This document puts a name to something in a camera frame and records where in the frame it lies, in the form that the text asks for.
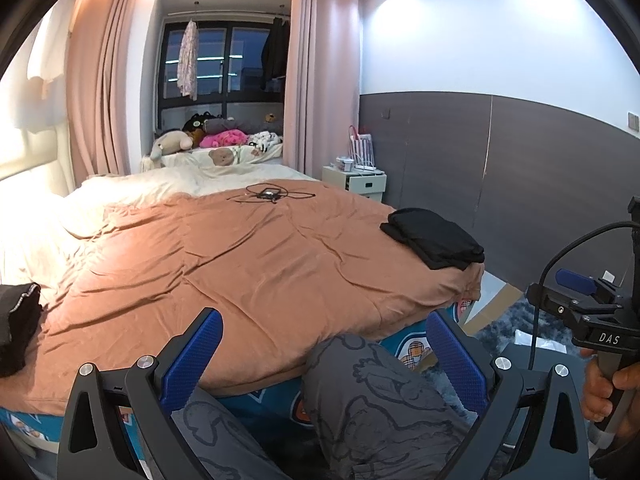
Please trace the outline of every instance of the person's hand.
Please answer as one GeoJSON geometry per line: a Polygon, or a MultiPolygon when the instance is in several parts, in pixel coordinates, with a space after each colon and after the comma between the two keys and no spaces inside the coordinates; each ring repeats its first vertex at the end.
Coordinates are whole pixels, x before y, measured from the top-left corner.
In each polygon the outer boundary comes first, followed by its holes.
{"type": "MultiPolygon", "coordinates": [[[[593,351],[583,349],[583,357],[593,355],[593,351]]],[[[584,418],[593,422],[601,422],[611,414],[613,405],[609,397],[613,393],[613,386],[619,390],[638,390],[640,388],[640,363],[617,371],[613,375],[613,384],[603,377],[598,368],[598,360],[592,359],[586,367],[586,379],[582,396],[582,414],[584,418]]],[[[640,392],[631,403],[625,418],[618,428],[616,436],[622,442],[632,440],[640,432],[640,392]]]]}

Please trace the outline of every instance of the light switch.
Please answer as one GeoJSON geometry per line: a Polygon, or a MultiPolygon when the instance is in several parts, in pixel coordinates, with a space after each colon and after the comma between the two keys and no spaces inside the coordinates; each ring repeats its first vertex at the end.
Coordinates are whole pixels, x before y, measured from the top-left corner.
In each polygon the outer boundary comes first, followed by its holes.
{"type": "Polygon", "coordinates": [[[616,280],[616,277],[613,274],[611,274],[608,270],[605,270],[602,279],[605,280],[606,282],[613,283],[616,280]]]}
{"type": "Polygon", "coordinates": [[[640,117],[631,112],[629,112],[629,127],[635,132],[640,132],[640,117]]]}

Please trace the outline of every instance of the blue bed skirt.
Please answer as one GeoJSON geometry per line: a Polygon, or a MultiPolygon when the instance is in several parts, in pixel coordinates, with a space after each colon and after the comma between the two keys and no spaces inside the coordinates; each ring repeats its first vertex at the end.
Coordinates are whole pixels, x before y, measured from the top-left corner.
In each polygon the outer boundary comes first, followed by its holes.
{"type": "MultiPolygon", "coordinates": [[[[465,301],[452,304],[446,310],[458,322],[462,312],[471,307],[472,303],[465,301]]],[[[387,337],[380,344],[409,368],[417,367],[421,357],[429,349],[424,321],[419,321],[387,337]]],[[[262,444],[284,436],[290,438],[296,433],[312,431],[300,397],[300,378],[242,396],[223,397],[218,400],[262,444]]],[[[120,412],[136,454],[140,460],[143,460],[136,419],[129,408],[121,408],[120,412]]],[[[31,415],[9,412],[0,408],[0,422],[6,427],[48,442],[60,440],[62,419],[61,416],[31,415]]]]}

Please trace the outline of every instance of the black cable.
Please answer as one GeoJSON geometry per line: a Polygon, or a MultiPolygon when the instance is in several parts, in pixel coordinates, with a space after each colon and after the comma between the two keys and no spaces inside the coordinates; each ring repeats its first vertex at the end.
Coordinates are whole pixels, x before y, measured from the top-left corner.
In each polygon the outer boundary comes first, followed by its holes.
{"type": "MultiPolygon", "coordinates": [[[[556,256],[551,258],[549,263],[546,264],[545,270],[542,271],[542,274],[540,275],[540,280],[538,282],[538,285],[541,287],[541,291],[542,291],[542,287],[545,285],[546,276],[551,271],[553,266],[556,263],[558,263],[558,261],[561,260],[564,256],[566,256],[569,252],[573,251],[576,247],[582,245],[588,240],[595,238],[596,236],[599,236],[608,231],[613,231],[614,229],[621,229],[623,227],[640,229],[640,223],[625,221],[625,222],[615,222],[613,224],[608,224],[603,227],[599,227],[595,231],[591,231],[590,233],[585,234],[583,237],[578,238],[575,242],[572,242],[569,245],[567,245],[567,247],[562,249],[558,254],[556,254],[556,256]]],[[[540,301],[542,301],[542,295],[540,295],[540,297],[538,298],[538,301],[536,302],[537,304],[534,305],[533,334],[531,336],[531,352],[529,354],[529,370],[533,370],[533,363],[536,360],[536,342],[538,341],[538,325],[540,322],[540,301]]]]}
{"type": "MultiPolygon", "coordinates": [[[[278,200],[280,200],[281,198],[293,198],[295,200],[303,200],[305,198],[313,198],[316,196],[315,193],[309,193],[306,191],[289,191],[286,187],[280,186],[278,184],[272,184],[271,182],[261,182],[259,184],[251,184],[247,187],[244,188],[248,193],[250,193],[252,195],[251,198],[257,198],[258,200],[234,200],[234,202],[239,203],[239,204],[261,204],[261,203],[265,203],[265,202],[271,202],[273,204],[275,204],[278,200]],[[263,189],[261,191],[253,191],[250,188],[255,187],[255,186],[263,186],[263,189]],[[274,189],[278,190],[278,194],[272,198],[261,198],[259,195],[265,190],[268,189],[269,187],[272,187],[274,189]]],[[[232,200],[235,198],[240,198],[240,196],[232,196],[227,198],[227,200],[232,200]]]]}

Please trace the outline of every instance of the gray wall panel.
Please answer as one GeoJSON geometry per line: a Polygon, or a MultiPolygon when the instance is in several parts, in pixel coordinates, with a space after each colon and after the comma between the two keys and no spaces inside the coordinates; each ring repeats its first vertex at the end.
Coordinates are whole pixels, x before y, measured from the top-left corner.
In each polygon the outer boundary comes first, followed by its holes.
{"type": "MultiPolygon", "coordinates": [[[[376,163],[389,175],[385,202],[430,208],[457,222],[484,245],[489,272],[524,290],[569,242],[628,219],[628,201],[640,194],[640,139],[561,108],[491,102],[453,92],[363,95],[360,124],[373,134],[376,163]]],[[[631,263],[630,231],[619,230],[561,266],[593,276],[609,270],[626,288],[631,263]]]]}
{"type": "Polygon", "coordinates": [[[470,230],[482,186],[491,96],[424,92],[408,125],[401,207],[424,207],[470,230]]]}
{"type": "MultiPolygon", "coordinates": [[[[562,247],[628,219],[629,199],[640,192],[638,160],[640,141],[618,128],[561,108],[495,97],[472,231],[485,246],[487,269],[522,290],[562,247]]],[[[619,230],[578,248],[560,266],[593,276],[609,270],[619,283],[630,257],[630,230],[619,230]]]]}
{"type": "Polygon", "coordinates": [[[411,108],[412,100],[405,93],[372,94],[360,98],[360,130],[374,133],[376,166],[386,173],[383,202],[396,209],[400,207],[402,195],[411,108]]]}

